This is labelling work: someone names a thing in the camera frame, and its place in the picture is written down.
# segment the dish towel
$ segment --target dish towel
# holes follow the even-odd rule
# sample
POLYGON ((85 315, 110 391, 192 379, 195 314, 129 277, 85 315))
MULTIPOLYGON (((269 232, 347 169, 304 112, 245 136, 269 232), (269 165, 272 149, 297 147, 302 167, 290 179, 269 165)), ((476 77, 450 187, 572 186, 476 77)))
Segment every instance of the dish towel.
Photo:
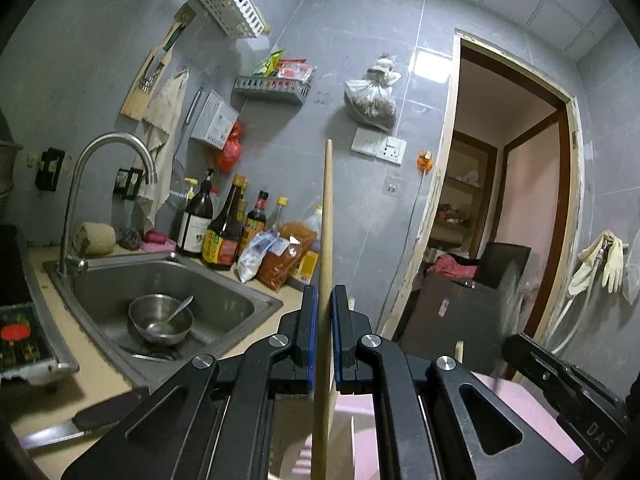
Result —
MULTIPOLYGON (((145 144, 151 152, 158 172, 158 183, 147 184, 143 181, 136 198, 136 203, 145 215, 145 233, 154 227, 158 210, 169 198, 175 131, 180 121, 188 80, 188 70, 178 72, 169 78, 151 101, 142 118, 145 121, 145 144)), ((142 168, 139 156, 136 157, 136 167, 142 168)))

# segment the door frame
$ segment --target door frame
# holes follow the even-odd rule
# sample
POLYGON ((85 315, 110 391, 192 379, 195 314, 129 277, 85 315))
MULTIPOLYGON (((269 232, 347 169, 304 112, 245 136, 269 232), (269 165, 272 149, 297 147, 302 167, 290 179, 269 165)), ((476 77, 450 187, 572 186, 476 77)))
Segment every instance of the door frame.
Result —
POLYGON ((527 323, 524 327, 524 333, 530 337, 535 336, 538 325, 540 324, 540 320, 542 320, 542 317, 544 315, 549 296, 551 295, 551 289, 556 278, 556 272, 558 272, 558 265, 564 241, 564 229, 566 227, 568 218, 571 146, 569 142, 568 131, 565 130, 561 125, 561 123, 564 121, 566 121, 566 114, 562 113, 561 109, 556 110, 555 112, 552 112, 540 122, 532 126, 529 130, 517 136, 509 144, 505 145, 502 156, 502 173, 500 174, 500 184, 498 186, 494 219, 491 225, 491 234, 489 235, 489 241, 494 242, 495 237, 498 233, 500 214, 502 213, 502 201, 504 199, 504 188, 506 184, 509 153, 511 153, 517 147, 523 145, 528 140, 533 139, 536 135, 544 132, 546 129, 548 129, 548 127, 557 123, 560 141, 558 200, 556 202, 554 228, 553 232, 551 233, 551 244, 549 245, 549 252, 546 256, 545 270, 542 274, 542 280, 540 281, 540 287, 536 295, 536 301, 533 304, 533 307, 529 314, 529 318, 527 319, 527 323))
POLYGON ((478 221, 474 228, 474 234, 471 238, 469 245, 469 255, 472 258, 478 256, 480 250, 480 243, 482 242, 482 234, 484 234, 484 228, 486 225, 486 217, 489 213, 489 204, 491 202, 491 196, 494 192, 494 177, 496 170, 496 163, 498 159, 498 148, 490 145, 484 140, 476 139, 475 137, 468 136, 459 130, 454 129, 451 137, 452 140, 457 140, 471 146, 476 150, 486 154, 486 171, 484 174, 484 186, 482 186, 482 197, 480 200, 480 207, 478 209, 478 221))
POLYGON ((433 176, 427 202, 422 213, 420 229, 413 249, 409 249, 412 251, 411 260, 398 293, 396 294, 394 303, 389 312, 383 310, 376 327, 376 332, 388 339, 394 336, 402 312, 404 311, 406 300, 411 293, 414 277, 418 272, 422 256, 427 247, 436 209, 440 201, 447 161, 449 160, 449 150, 456 119, 460 59, 463 49, 465 51, 465 59, 473 56, 481 56, 482 61, 486 63, 486 68, 489 66, 489 70, 492 70, 492 72, 510 79, 517 85, 526 88, 546 102, 549 102, 552 106, 559 108, 562 118, 559 121, 561 138, 564 137, 565 140, 563 142, 570 145, 570 168, 569 174, 567 175, 569 181, 568 207, 564 232, 562 232, 561 240, 557 240, 558 243, 556 244, 559 248, 557 272, 552 282, 547 285, 549 288, 548 299, 542 311, 538 313, 539 320, 537 326, 535 330, 532 326, 529 329, 530 332, 533 331, 534 333, 533 339, 540 341, 548 325, 552 310, 557 307, 558 303, 561 303, 562 298, 564 298, 566 294, 571 276, 570 271, 575 266, 579 248, 578 239, 582 227, 580 213, 584 201, 584 147, 577 98, 572 97, 568 92, 562 90, 553 83, 546 74, 532 67, 524 60, 511 55, 509 52, 494 44, 459 29, 455 30, 453 37, 449 94, 444 113, 442 134, 440 136, 440 146, 432 169, 433 176))

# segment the spoon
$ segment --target spoon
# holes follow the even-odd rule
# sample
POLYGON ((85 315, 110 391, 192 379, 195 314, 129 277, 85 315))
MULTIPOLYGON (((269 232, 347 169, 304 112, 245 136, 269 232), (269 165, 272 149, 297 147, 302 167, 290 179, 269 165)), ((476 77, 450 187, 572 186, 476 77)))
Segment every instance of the spoon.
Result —
POLYGON ((167 319, 163 319, 161 321, 155 321, 146 327, 147 332, 151 332, 153 334, 166 334, 171 332, 171 327, 169 326, 169 322, 177 316, 181 311, 183 311, 188 304, 193 301, 193 296, 189 296, 186 300, 184 300, 178 308, 174 310, 174 313, 171 314, 167 319))

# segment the orange plug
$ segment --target orange plug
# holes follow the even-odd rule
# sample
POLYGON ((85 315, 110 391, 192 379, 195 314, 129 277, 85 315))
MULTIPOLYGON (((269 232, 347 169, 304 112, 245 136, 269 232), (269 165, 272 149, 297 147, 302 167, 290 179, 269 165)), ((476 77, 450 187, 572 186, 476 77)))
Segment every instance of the orange plug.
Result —
POLYGON ((431 171, 432 168, 433 158, 431 157, 431 152, 422 150, 418 155, 418 169, 423 173, 427 173, 428 171, 431 171))

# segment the metal screw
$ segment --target metal screw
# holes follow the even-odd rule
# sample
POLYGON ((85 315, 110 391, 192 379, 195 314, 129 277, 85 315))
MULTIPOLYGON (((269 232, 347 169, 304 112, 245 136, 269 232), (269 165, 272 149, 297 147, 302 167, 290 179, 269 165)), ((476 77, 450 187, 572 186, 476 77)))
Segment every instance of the metal screw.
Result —
POLYGON ((380 346, 380 343, 382 343, 382 339, 380 339, 375 334, 364 335, 362 336, 361 341, 362 341, 362 344, 368 348, 376 348, 380 346))
POLYGON ((213 364, 213 356, 209 354, 196 355, 191 360, 191 364, 198 370, 204 370, 204 368, 209 368, 213 364))
POLYGON ((436 364, 441 370, 449 371, 456 367, 456 360, 448 355, 443 355, 438 357, 436 364))
POLYGON ((289 338, 284 334, 274 334, 269 338, 269 344, 276 348, 282 348, 289 343, 289 338))

